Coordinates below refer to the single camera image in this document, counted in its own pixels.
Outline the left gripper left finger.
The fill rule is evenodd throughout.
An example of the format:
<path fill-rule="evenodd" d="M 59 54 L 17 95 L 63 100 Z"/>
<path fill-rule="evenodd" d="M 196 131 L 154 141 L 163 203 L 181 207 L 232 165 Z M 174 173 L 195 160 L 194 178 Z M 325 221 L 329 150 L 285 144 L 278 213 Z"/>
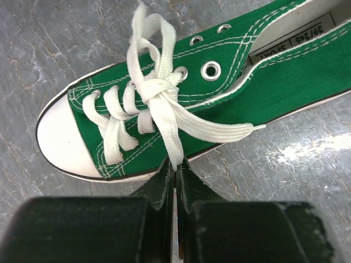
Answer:
<path fill-rule="evenodd" d="M 173 169 L 127 197 L 37 197 L 15 213 L 1 262 L 171 262 Z"/>

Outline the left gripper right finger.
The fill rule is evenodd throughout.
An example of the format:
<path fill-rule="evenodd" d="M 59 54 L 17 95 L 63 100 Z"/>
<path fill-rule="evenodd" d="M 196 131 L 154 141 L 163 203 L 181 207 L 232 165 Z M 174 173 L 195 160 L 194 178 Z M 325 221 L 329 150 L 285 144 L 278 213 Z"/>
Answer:
<path fill-rule="evenodd" d="M 336 262 L 330 225 L 307 202 L 227 201 L 184 160 L 175 173 L 184 262 Z"/>

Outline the green sneaker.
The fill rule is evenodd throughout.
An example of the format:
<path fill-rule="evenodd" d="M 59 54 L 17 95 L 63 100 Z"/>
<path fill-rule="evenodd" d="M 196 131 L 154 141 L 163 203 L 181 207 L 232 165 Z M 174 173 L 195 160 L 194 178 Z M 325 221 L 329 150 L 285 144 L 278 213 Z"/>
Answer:
<path fill-rule="evenodd" d="M 350 1 L 274 1 L 175 42 L 173 68 L 187 74 L 177 86 L 178 103 L 206 121 L 265 128 L 350 92 Z M 98 90 L 95 109 L 109 117 L 103 94 L 117 85 L 122 101 L 130 80 L 126 60 L 81 77 L 52 98 L 36 127 L 44 158 L 86 181 L 151 177 L 169 159 L 159 130 L 139 134 L 138 117 L 130 117 L 124 124 L 138 146 L 108 165 L 99 128 L 83 112 L 83 99 Z M 190 160 L 231 143 L 178 134 Z"/>

